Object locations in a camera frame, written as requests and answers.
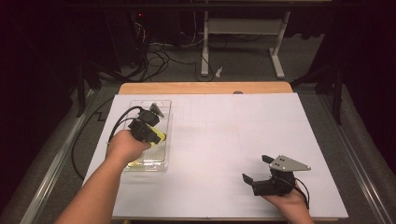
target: wooden table edge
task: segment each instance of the wooden table edge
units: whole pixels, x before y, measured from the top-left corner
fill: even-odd
[[[285,81],[270,82],[150,82],[124,83],[119,94],[291,93]]]

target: electrical cord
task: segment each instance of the electrical cord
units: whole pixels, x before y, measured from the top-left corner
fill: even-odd
[[[102,112],[99,112],[99,110],[108,102],[110,102],[111,100],[113,100],[114,97],[111,97],[110,99],[104,101],[101,105],[99,105],[94,111],[93,113],[88,117],[87,121],[84,123],[84,125],[79,129],[78,131],[78,135],[76,137],[76,140],[73,143],[72,149],[71,149],[71,160],[72,160],[72,164],[73,164],[73,169],[75,170],[76,174],[78,175],[78,177],[82,180],[84,180],[84,176],[79,172],[77,166],[76,166],[76,161],[75,161],[75,148],[76,148],[76,143],[78,141],[78,139],[81,136],[82,131],[85,129],[85,127],[87,126],[88,122],[91,120],[91,118],[94,115],[99,115],[99,118],[97,121],[106,121],[106,119],[101,119],[102,117]]]
[[[147,60],[143,59],[143,61],[137,66],[137,68],[131,72],[130,74],[123,76],[122,74],[118,73],[118,72],[114,72],[108,69],[103,68],[102,66],[100,66],[99,64],[95,64],[94,65],[95,68],[97,68],[98,70],[103,70],[105,73],[107,73],[110,77],[105,77],[101,74],[99,74],[99,78],[101,78],[102,80],[107,80],[107,81],[117,81],[120,80],[121,82],[139,82],[141,81],[141,78],[139,78],[138,80],[131,80],[129,79],[130,77],[136,77],[137,75],[141,75],[142,72],[144,74],[144,71],[147,67]]]
[[[211,49],[226,49],[227,48],[227,45],[228,45],[227,35],[212,35],[212,36],[222,38],[224,40],[224,46],[214,47],[214,46],[209,46],[209,44],[208,44],[208,46],[207,46],[208,48],[211,48]]]
[[[287,185],[289,185],[289,186],[293,187],[295,190],[297,190],[301,195],[303,195],[305,206],[306,206],[306,208],[309,210],[309,191],[308,191],[308,188],[306,187],[306,185],[305,185],[300,179],[294,178],[295,180],[297,180],[297,181],[299,181],[301,184],[303,184],[303,186],[304,186],[304,188],[305,188],[305,190],[306,190],[306,194],[308,195],[308,197],[305,196],[305,194],[303,193],[303,191],[302,191],[301,189],[297,188],[297,186],[295,185],[295,183],[292,184],[292,183],[288,182],[287,180],[285,180],[285,179],[283,179],[283,178],[280,178],[280,177],[278,177],[278,176],[273,176],[273,178],[275,178],[275,179],[277,179],[277,180],[280,180],[280,181],[286,183]]]
[[[257,40],[260,40],[260,39],[262,39],[264,37],[267,37],[267,35],[259,35],[259,36],[255,37],[255,38],[252,38],[252,39],[245,39],[245,38],[239,38],[237,36],[238,35],[229,35],[229,36],[227,36],[227,38],[234,39],[234,40],[239,40],[239,41],[242,41],[242,42],[250,42],[250,41],[257,41]]]
[[[210,82],[210,81],[212,81],[212,80],[215,78],[215,73],[213,72],[212,67],[210,66],[210,63],[207,61],[207,59],[204,57],[204,55],[201,54],[201,57],[202,57],[202,59],[204,59],[204,61],[207,63],[207,66],[209,67],[209,71],[210,71],[210,73],[212,74],[212,78],[210,78],[210,79],[207,81],[207,82]]]
[[[157,69],[157,71],[155,72],[155,73],[153,73],[153,74],[148,74],[148,77],[146,77],[145,79],[143,79],[143,81],[146,81],[146,80],[148,80],[148,79],[150,79],[151,81],[152,81],[152,77],[155,77],[155,76],[157,76],[157,75],[159,75],[160,73],[162,73],[164,70],[166,70],[167,68],[168,68],[168,66],[169,66],[169,62],[174,62],[174,63],[180,63],[180,64],[186,64],[186,65],[194,65],[194,74],[196,75],[196,73],[197,73],[197,62],[194,62],[194,63],[183,63],[183,62],[180,62],[180,61],[178,61],[178,60],[175,60],[175,59],[173,59],[167,52],[166,52],[166,49],[165,49],[165,44],[162,44],[162,45],[157,45],[157,46],[160,46],[161,48],[160,49],[157,49],[157,50],[155,50],[155,51],[148,51],[148,53],[151,53],[151,54],[155,54],[156,56],[155,57],[152,57],[152,58],[150,58],[150,60],[149,60],[149,65],[151,65],[151,66],[156,66],[156,67],[158,67],[158,69]],[[160,59],[161,61],[162,61],[162,63],[161,64],[153,64],[152,62],[151,62],[151,60],[155,60],[155,59]]]
[[[128,77],[123,76],[122,74],[112,71],[110,69],[107,69],[105,67],[102,67],[101,65],[99,65],[98,63],[94,63],[94,62],[90,62],[90,64],[96,68],[98,71],[103,71],[106,74],[108,74],[111,77],[114,77],[116,80],[120,81],[121,83],[125,83],[125,82],[141,82],[139,80],[131,80]]]
[[[117,120],[117,122],[114,124],[114,127],[113,127],[113,130],[111,130],[111,134],[110,134],[110,136],[108,137],[108,143],[111,141],[111,139],[113,138],[113,136],[114,136],[114,133],[116,132],[116,130],[117,130],[117,128],[124,122],[124,121],[126,121],[126,119],[125,120],[122,120],[129,112],[131,112],[132,110],[134,110],[134,109],[139,109],[140,111],[142,111],[143,110],[143,107],[141,107],[141,106],[132,106],[131,108],[129,108],[129,109],[127,109],[122,115],[121,115],[121,117]]]

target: wrist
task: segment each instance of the wrist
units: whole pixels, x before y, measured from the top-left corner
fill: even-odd
[[[314,223],[305,204],[294,204],[277,208],[289,224]]]
[[[103,162],[103,165],[109,166],[112,169],[114,169],[114,171],[121,173],[123,171],[123,169],[125,168],[125,166],[127,165],[127,163],[125,163],[121,160],[106,158]]]

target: yellow object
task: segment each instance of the yellow object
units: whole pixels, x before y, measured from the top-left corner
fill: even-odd
[[[149,127],[150,127],[150,129],[151,129],[152,131],[154,131],[154,132],[157,134],[157,136],[161,139],[160,141],[165,141],[165,139],[166,139],[166,134],[165,134],[165,133],[160,132],[160,130],[158,130],[158,129],[154,128],[154,127],[151,127],[151,126],[149,126]]]

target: table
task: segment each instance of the table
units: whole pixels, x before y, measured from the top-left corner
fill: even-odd
[[[276,35],[276,45],[269,49],[271,59],[278,78],[284,78],[280,60],[277,56],[283,35],[288,25],[290,12],[286,11],[283,19],[278,20],[243,20],[243,19],[209,19],[206,11],[204,17],[204,47],[202,51],[201,74],[209,75],[209,34],[237,34],[237,35]]]
[[[231,94],[235,91],[244,94]],[[142,97],[172,100],[169,168],[123,173],[113,218],[281,220],[271,204],[253,196],[242,173],[255,180],[268,179],[268,164],[261,155],[275,158],[282,152],[312,167],[295,173],[308,186],[312,217],[347,217],[298,95],[285,82],[124,84],[86,179],[105,157],[114,122],[131,100]]]

